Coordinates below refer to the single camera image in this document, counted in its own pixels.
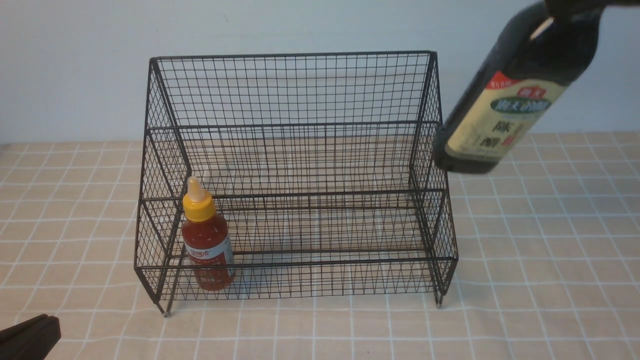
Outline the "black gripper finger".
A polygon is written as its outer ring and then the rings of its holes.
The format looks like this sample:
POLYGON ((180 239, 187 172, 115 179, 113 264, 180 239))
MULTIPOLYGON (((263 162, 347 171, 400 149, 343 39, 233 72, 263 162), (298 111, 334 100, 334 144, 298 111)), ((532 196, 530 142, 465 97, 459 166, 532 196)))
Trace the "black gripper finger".
POLYGON ((60 319, 40 314, 0 331, 0 358, 44 360, 61 337, 60 319))

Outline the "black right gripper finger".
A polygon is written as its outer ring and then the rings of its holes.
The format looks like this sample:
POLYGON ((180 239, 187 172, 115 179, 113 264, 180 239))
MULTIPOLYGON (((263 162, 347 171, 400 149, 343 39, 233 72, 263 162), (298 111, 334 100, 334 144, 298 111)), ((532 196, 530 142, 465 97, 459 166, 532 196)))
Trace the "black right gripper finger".
POLYGON ((552 18, 564 19, 571 16, 603 10, 606 7, 638 7, 639 0, 544 0, 547 12, 552 18))

